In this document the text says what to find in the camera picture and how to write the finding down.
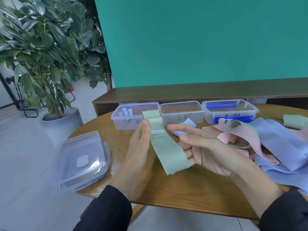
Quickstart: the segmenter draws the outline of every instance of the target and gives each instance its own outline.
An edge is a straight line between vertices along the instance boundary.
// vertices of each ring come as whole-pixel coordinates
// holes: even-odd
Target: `person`
[[[260,218],[261,231],[308,230],[308,202],[297,190],[284,192],[252,160],[205,130],[188,125],[167,128],[187,133],[180,135],[179,145],[190,165],[198,164],[236,183]],[[127,197],[146,164],[150,136],[150,123],[143,120],[132,135],[123,166],[83,212],[73,231],[127,230],[133,213]]]

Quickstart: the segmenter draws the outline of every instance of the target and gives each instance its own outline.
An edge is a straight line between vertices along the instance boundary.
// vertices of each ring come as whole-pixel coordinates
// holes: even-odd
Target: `stacked lids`
[[[102,178],[108,170],[110,150],[98,131],[59,143],[49,184],[60,193],[75,192]]]

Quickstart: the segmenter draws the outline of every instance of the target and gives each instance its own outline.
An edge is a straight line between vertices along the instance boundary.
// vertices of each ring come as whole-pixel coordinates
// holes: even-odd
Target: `hand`
[[[134,181],[147,162],[150,137],[150,122],[142,120],[129,141],[128,152],[122,167],[110,181],[110,185],[120,190],[126,198],[128,198]]]
[[[239,165],[249,160],[205,130],[183,124],[168,125],[167,128],[187,133],[180,135],[179,145],[190,165],[196,163],[214,173],[229,177]]]

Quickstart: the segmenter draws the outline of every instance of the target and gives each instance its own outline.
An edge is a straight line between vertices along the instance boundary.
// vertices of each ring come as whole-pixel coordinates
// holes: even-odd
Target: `person's left hand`
[[[120,190],[126,198],[128,198],[136,178],[147,163],[150,137],[150,122],[142,120],[129,141],[128,152],[123,165],[110,181],[110,185]]]

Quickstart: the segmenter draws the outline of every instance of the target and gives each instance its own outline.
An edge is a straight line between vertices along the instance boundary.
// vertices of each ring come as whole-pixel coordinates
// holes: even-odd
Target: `person's right hand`
[[[205,130],[183,124],[172,124],[167,128],[187,133],[180,135],[179,145],[190,165],[196,163],[214,173],[229,177],[240,164],[250,160]]]

